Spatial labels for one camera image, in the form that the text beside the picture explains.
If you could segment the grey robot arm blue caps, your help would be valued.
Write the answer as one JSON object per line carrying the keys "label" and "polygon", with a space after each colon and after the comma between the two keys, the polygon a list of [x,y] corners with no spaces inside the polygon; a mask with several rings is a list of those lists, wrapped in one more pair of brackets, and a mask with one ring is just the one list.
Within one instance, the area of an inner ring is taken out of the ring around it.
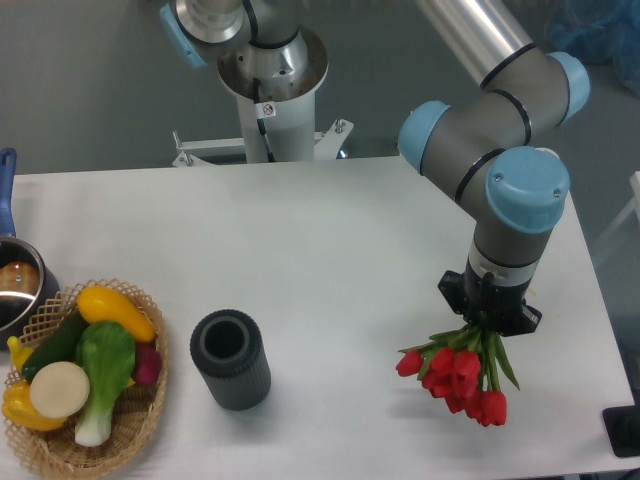
{"label": "grey robot arm blue caps", "polygon": [[[423,1],[420,9],[483,92],[460,111],[427,102],[399,132],[404,159],[476,223],[464,271],[445,273],[439,290],[469,323],[531,333],[541,314],[525,293],[570,185],[563,162],[531,142],[584,106],[588,74],[567,53],[541,52],[499,1]],[[327,52],[292,2],[170,1],[159,16],[185,61],[215,65],[236,98],[249,162],[324,155],[315,93]]]}

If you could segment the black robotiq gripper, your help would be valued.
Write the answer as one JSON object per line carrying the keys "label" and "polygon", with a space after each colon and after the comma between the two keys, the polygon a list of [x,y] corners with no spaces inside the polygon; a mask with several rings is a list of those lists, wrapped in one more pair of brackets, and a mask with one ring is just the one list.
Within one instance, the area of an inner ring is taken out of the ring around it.
{"label": "black robotiq gripper", "polygon": [[530,281],[516,286],[500,286],[497,277],[482,277],[473,270],[447,270],[438,289],[452,311],[470,325],[480,325],[501,336],[534,333],[542,313],[526,303]]}

